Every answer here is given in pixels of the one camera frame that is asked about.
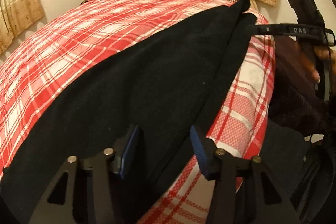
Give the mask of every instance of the human hand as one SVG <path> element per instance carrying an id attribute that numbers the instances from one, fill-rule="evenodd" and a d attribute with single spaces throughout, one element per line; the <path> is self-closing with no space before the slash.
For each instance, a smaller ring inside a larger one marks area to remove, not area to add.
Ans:
<path id="1" fill-rule="evenodd" d="M 308 59 L 308 57 L 303 52 L 302 48 L 298 43 L 295 43 L 299 51 L 299 59 L 302 67 L 306 71 L 306 76 L 308 79 L 312 80 L 314 83 L 320 83 L 320 75 L 314 67 L 314 63 Z M 331 57 L 331 68 L 333 75 L 336 75 L 336 54 L 335 51 L 330 49 L 330 55 L 328 46 L 314 46 L 315 54 L 321 60 L 329 60 Z"/>

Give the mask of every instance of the fingernail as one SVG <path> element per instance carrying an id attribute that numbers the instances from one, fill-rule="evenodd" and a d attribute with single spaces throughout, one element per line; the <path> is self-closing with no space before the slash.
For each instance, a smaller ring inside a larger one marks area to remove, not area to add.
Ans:
<path id="1" fill-rule="evenodd" d="M 318 84 L 320 83 L 320 75 L 317 72 L 317 70 L 313 72 L 313 78 L 316 80 Z"/>

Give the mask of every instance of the metal screw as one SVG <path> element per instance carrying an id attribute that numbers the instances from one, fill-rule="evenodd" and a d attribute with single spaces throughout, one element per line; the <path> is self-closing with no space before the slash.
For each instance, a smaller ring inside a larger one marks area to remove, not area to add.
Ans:
<path id="1" fill-rule="evenodd" d="M 261 158 L 259 156 L 254 156 L 252 158 L 253 162 L 255 162 L 256 164 L 260 164 L 262 162 Z"/>
<path id="2" fill-rule="evenodd" d="M 223 148 L 218 148 L 218 149 L 216 149 L 216 151 L 215 151 L 215 154 L 216 154 L 217 156 L 224 155 L 225 153 L 226 153 L 226 151 L 225 151 Z"/>
<path id="3" fill-rule="evenodd" d="M 109 155 L 112 155 L 114 153 L 114 150 L 112 148 L 106 148 L 106 149 L 104 149 L 103 153 L 106 156 L 109 156 Z"/>
<path id="4" fill-rule="evenodd" d="M 76 156 L 70 156 L 70 157 L 68 157 L 68 162 L 69 163 L 73 163 L 73 162 L 75 162 L 77 160 L 77 157 Z"/>

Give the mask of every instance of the bed sheet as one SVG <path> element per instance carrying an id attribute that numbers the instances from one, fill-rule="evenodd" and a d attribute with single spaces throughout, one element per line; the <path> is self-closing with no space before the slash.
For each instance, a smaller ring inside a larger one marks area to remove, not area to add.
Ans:
<path id="1" fill-rule="evenodd" d="M 46 108 L 100 61 L 226 0 L 94 0 L 56 18 L 25 40 L 0 72 L 0 168 L 8 166 Z M 257 24 L 268 21 L 257 11 Z M 252 37 L 208 137 L 234 156 L 260 152 L 274 84 L 274 41 Z M 213 183 L 193 157 L 139 223 L 205 223 Z"/>

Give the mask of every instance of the red plaid bed sheet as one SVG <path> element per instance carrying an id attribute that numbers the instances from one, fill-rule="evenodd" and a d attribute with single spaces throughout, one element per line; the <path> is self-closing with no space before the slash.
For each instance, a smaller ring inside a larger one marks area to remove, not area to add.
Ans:
<path id="1" fill-rule="evenodd" d="M 232 4 L 226 0 L 96 0 L 37 31 L 0 68 L 0 168 L 11 163 L 42 113 L 83 72 L 195 13 Z M 258 24 L 268 23 L 260 13 L 250 12 L 258 17 Z M 273 76 L 272 37 L 252 37 L 208 132 L 218 147 L 244 158 L 260 152 Z M 193 157 L 139 223 L 205 223 L 212 190 L 213 183 L 201 176 Z"/>

